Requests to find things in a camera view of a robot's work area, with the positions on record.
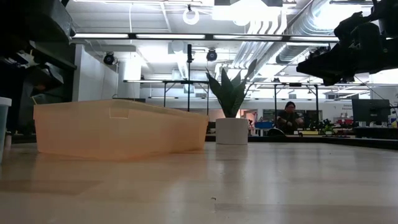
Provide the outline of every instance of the desk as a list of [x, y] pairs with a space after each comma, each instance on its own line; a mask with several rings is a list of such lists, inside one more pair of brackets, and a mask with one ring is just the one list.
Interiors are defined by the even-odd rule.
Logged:
[[398, 128], [357, 127], [354, 133], [357, 138], [398, 139]]

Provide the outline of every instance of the monitor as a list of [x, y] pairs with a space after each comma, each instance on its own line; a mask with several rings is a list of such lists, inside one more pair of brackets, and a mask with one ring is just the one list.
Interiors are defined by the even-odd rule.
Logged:
[[388, 123], [388, 116], [391, 114], [389, 100], [352, 100], [354, 122], [365, 121], [369, 126], [370, 122], [381, 125]]

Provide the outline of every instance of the translucent plastic bin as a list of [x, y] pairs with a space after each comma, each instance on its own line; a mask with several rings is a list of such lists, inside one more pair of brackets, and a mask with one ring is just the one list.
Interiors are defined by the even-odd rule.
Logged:
[[203, 149], [207, 116], [129, 100], [36, 105], [39, 152], [125, 160]]

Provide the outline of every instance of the black camera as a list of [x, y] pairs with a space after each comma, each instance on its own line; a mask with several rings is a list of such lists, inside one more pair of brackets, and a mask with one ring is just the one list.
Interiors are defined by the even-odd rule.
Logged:
[[209, 62], [214, 62], [215, 60], [217, 60], [216, 50], [215, 49], [209, 49], [209, 52], [207, 53], [206, 59]]
[[107, 65], [114, 65], [118, 62], [118, 58], [114, 56], [113, 52], [107, 52], [104, 57], [104, 63]]

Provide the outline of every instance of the person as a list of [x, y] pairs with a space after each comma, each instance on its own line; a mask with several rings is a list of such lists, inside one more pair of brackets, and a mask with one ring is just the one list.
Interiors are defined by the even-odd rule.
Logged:
[[295, 112], [296, 105], [289, 101], [286, 103], [285, 110], [278, 113], [277, 127], [285, 134], [293, 134], [304, 121]]

